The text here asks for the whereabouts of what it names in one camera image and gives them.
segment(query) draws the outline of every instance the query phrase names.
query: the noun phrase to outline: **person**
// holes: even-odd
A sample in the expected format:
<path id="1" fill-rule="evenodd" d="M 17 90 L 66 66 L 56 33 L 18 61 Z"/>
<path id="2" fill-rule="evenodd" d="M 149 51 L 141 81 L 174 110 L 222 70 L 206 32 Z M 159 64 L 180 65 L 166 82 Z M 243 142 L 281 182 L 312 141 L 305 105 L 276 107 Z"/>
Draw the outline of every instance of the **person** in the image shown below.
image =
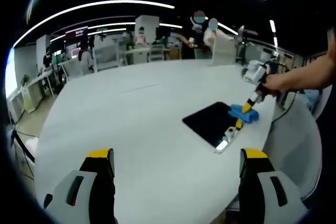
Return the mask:
<path id="1" fill-rule="evenodd" d="M 43 65 L 44 69 L 49 68 L 52 63 L 50 47 L 47 47 L 46 55 L 43 56 Z"/>
<path id="2" fill-rule="evenodd" d="M 78 53 L 78 60 L 80 62 L 80 66 L 84 74 L 93 72 L 93 57 L 88 49 L 87 42 L 80 43 L 80 51 Z"/>
<path id="3" fill-rule="evenodd" d="M 336 83 L 336 27 L 333 28 L 328 52 L 311 64 L 295 68 L 282 74 L 267 76 L 264 86 L 275 91 L 285 92 L 289 89 L 323 89 Z"/>
<path id="4" fill-rule="evenodd" d="M 126 32 L 126 36 L 124 38 L 124 41 L 125 41 L 127 49 L 133 48 L 134 40 L 133 40 L 133 35 L 132 35 L 131 31 Z"/>
<path id="5" fill-rule="evenodd" d="M 204 44 L 207 45 L 211 49 L 211 51 L 213 51 L 213 49 L 214 49 L 215 40 L 217 38 L 227 40 L 227 41 L 235 39 L 234 37 L 228 36 L 227 34 L 225 34 L 220 29 L 216 29 L 215 31 L 213 31 L 208 27 L 205 30 L 203 41 L 204 41 Z"/>
<path id="6" fill-rule="evenodd" d="M 147 44 L 146 43 L 146 36 L 144 34 L 144 31 L 145 30 L 144 30 L 143 26 L 139 28 L 139 35 L 136 36 L 136 38 L 135 38 L 135 44 L 143 44 L 143 45 Z"/>
<path id="7" fill-rule="evenodd" d="M 193 49 L 194 56 L 190 56 L 190 50 L 184 48 L 182 54 L 183 59 L 210 59 L 212 54 L 209 48 L 204 46 L 205 44 L 203 42 L 203 25 L 196 23 L 193 17 L 189 17 L 185 23 L 186 25 L 183 26 L 182 32 L 180 33 L 180 39 L 184 45 Z"/>
<path id="8" fill-rule="evenodd" d="M 91 35 L 91 36 L 89 37 L 89 48 L 90 48 L 90 51 L 91 51 L 91 52 L 93 52 L 94 43 L 95 43 L 95 36 L 94 36 L 94 35 Z"/>

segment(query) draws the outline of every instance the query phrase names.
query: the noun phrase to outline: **human arm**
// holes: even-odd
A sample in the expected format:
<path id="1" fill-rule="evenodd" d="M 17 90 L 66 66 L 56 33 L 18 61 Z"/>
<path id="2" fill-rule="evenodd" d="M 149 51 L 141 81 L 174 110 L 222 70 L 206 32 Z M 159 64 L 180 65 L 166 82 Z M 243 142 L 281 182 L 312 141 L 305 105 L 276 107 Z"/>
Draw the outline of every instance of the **human arm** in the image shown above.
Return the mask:
<path id="1" fill-rule="evenodd" d="M 333 33 L 326 55 L 311 64 L 293 69 L 283 74 L 271 74 L 267 77 L 265 87 L 284 92 L 288 89 L 325 88 L 336 77 L 336 42 Z"/>
<path id="2" fill-rule="evenodd" d="M 180 39 L 183 43 L 185 43 L 186 45 L 189 45 L 189 41 L 183 35 L 180 35 Z"/>

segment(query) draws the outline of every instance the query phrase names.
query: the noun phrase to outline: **white table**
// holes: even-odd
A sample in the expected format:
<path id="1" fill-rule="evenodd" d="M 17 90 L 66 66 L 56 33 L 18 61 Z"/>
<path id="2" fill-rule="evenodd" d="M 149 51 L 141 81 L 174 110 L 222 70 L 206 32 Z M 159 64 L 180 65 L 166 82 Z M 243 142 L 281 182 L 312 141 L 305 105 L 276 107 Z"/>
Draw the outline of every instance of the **white table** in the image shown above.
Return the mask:
<path id="1" fill-rule="evenodd" d="M 54 73 L 53 70 L 49 70 L 49 71 L 46 71 L 46 72 L 43 72 L 40 76 L 34 78 L 28 85 L 27 87 L 35 84 L 36 82 L 38 81 L 41 81 L 43 80 L 44 78 L 47 78 L 47 82 L 48 82 L 48 86 L 49 86 L 49 90 L 50 90 L 50 93 L 52 95 L 52 98 L 55 100 L 55 95 L 54 95 L 54 92 L 53 92 L 53 89 L 51 87 L 51 84 L 50 84 L 50 80 L 49 80 L 49 77 Z"/>
<path id="2" fill-rule="evenodd" d="M 126 54 L 134 54 L 137 52 L 149 52 L 151 50 L 150 47 L 143 47 L 143 48 L 134 48 L 131 50 L 126 51 Z M 170 48 L 164 48 L 163 51 L 168 52 Z"/>
<path id="3" fill-rule="evenodd" d="M 255 87 L 241 79 L 237 66 L 209 65 L 151 62 L 68 83 L 40 134 L 38 202 L 90 151 L 111 147 L 119 223 L 210 223 L 237 195 L 240 149 L 263 148 L 275 99 L 256 105 L 260 120 L 215 153 L 182 118 L 217 101 L 243 104 Z"/>

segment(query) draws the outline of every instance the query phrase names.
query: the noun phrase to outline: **curved light strip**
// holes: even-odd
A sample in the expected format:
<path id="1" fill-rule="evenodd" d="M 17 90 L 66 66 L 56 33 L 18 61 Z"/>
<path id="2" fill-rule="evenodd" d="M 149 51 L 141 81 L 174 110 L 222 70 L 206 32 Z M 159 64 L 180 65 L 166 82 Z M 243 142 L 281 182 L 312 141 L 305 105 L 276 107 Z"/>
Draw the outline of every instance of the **curved light strip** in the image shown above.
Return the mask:
<path id="1" fill-rule="evenodd" d="M 126 28 L 118 28 L 118 29 L 110 29 L 110 30 L 103 30 L 103 33 L 109 33 L 110 31 L 125 31 Z"/>
<path id="2" fill-rule="evenodd" d="M 156 2 L 150 2 L 150 1 L 142 1 L 142 0 L 108 0 L 108 1 L 100 1 L 100 2 L 94 2 L 94 3 L 89 3 L 89 4 L 84 4 L 84 5 L 79 5 L 79 6 L 75 6 L 66 10 L 63 10 L 59 13 L 56 13 L 54 15 L 51 15 L 50 17 L 42 20 L 41 22 L 37 23 L 35 26 L 33 26 L 31 29 L 29 29 L 28 31 L 26 31 L 14 44 L 13 47 L 15 47 L 21 40 L 23 40 L 24 37 L 26 37 L 28 34 L 30 34 L 33 30 L 35 30 L 37 27 L 39 27 L 40 25 L 44 24 L 45 22 L 56 18 L 59 15 L 62 15 L 64 13 L 68 13 L 71 12 L 73 10 L 78 10 L 81 8 L 85 8 L 85 7 L 89 7 L 89 6 L 95 6 L 95 5 L 105 5 L 105 4 L 144 4 L 144 5 L 155 5 L 155 6 L 161 6 L 161 7 L 165 7 L 165 8 L 170 8 L 170 9 L 174 9 L 175 6 L 172 5 L 166 5 L 166 4 L 160 4 L 160 3 L 156 3 Z"/>
<path id="3" fill-rule="evenodd" d="M 118 28 L 118 29 L 110 29 L 110 30 L 102 30 L 102 31 L 94 31 L 93 33 L 89 33 L 88 36 L 94 35 L 94 34 L 103 34 L 103 33 L 109 33 L 111 31 L 126 31 L 126 28 Z"/>
<path id="4" fill-rule="evenodd" d="M 50 40 L 50 43 L 53 42 L 53 41 L 55 41 L 56 39 L 60 39 L 60 38 L 62 38 L 62 37 L 64 37 L 64 36 L 65 36 L 65 34 L 63 34 L 63 35 L 61 35 L 61 36 L 58 36 L 58 37 L 56 37 L 55 39 L 51 39 L 51 40 Z"/>
<path id="5" fill-rule="evenodd" d="M 159 23 L 159 25 L 160 26 L 167 26 L 167 27 L 174 27 L 174 28 L 182 28 L 182 26 L 165 24 L 165 23 Z"/>
<path id="6" fill-rule="evenodd" d="M 62 31 L 62 30 L 71 28 L 71 27 L 73 27 L 73 26 L 78 26 L 78 25 L 86 24 L 86 23 L 89 23 L 89 22 L 92 22 L 92 21 L 103 20 L 103 19 L 109 19 L 109 18 L 135 18 L 135 16 L 134 16 L 134 15 L 126 15 L 126 16 L 110 16 L 110 17 L 104 17 L 104 18 L 94 18 L 94 19 L 89 19 L 89 20 L 85 20 L 85 21 L 82 21 L 82 22 L 79 22 L 79 23 L 76 23 L 76 24 L 72 24 L 72 25 L 70 25 L 70 26 L 63 27 L 63 28 L 61 28 L 61 29 L 58 29 L 57 31 L 52 32 L 51 34 L 56 34 L 56 33 L 58 33 L 59 31 Z"/>
<path id="7" fill-rule="evenodd" d="M 222 23 L 219 23 L 219 22 L 218 22 L 218 25 L 219 25 L 220 27 L 223 27 L 224 29 L 230 31 L 230 32 L 233 33 L 234 35 L 238 35 L 238 33 L 237 33 L 236 31 L 234 31 L 234 30 L 232 30 L 231 28 L 229 28 L 229 27 L 223 25 Z"/>
<path id="8" fill-rule="evenodd" d="M 90 26 L 88 29 L 94 29 L 104 26 L 121 26 L 121 25 L 135 25 L 135 22 L 121 22 L 121 23 L 112 23 L 112 24 L 105 24 L 105 25 L 99 25 L 99 26 Z"/>

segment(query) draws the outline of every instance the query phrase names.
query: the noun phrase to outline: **white chair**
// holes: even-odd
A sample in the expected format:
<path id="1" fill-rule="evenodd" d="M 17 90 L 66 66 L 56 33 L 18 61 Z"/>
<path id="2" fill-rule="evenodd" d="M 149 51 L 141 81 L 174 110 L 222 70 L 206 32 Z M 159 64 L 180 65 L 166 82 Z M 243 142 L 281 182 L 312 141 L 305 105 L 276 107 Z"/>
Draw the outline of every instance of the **white chair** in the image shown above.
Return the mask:
<path id="1" fill-rule="evenodd" d="M 235 41 L 227 40 L 221 37 L 221 34 L 217 35 L 214 43 L 213 53 L 212 53 L 212 65 L 233 65 L 236 61 Z"/>
<path id="2" fill-rule="evenodd" d="M 147 63 L 147 52 L 134 52 L 133 53 L 133 64 Z"/>
<path id="3" fill-rule="evenodd" d="M 314 192 L 322 168 L 321 137 L 315 118 L 298 97 L 288 112 L 272 124 L 264 152 L 274 169 L 298 186 L 301 200 Z M 228 209 L 239 210 L 237 197 Z"/>
<path id="4" fill-rule="evenodd" d="M 67 81 L 83 76 L 82 68 L 77 58 L 62 62 L 61 67 L 63 68 Z"/>
<path id="5" fill-rule="evenodd" d="M 314 118 L 317 120 L 319 116 L 321 115 L 322 111 L 324 110 L 324 107 L 329 99 L 330 93 L 331 93 L 332 85 L 329 87 L 326 87 L 322 90 L 322 95 L 320 97 L 320 101 L 317 103 L 315 109 L 312 111 Z"/>
<path id="6" fill-rule="evenodd" d="M 95 72 L 122 66 L 118 56 L 117 45 L 95 49 L 93 51 L 93 62 Z"/>
<path id="7" fill-rule="evenodd" d="M 148 61 L 159 61 L 164 60 L 164 46 L 163 45 L 152 45 Z"/>

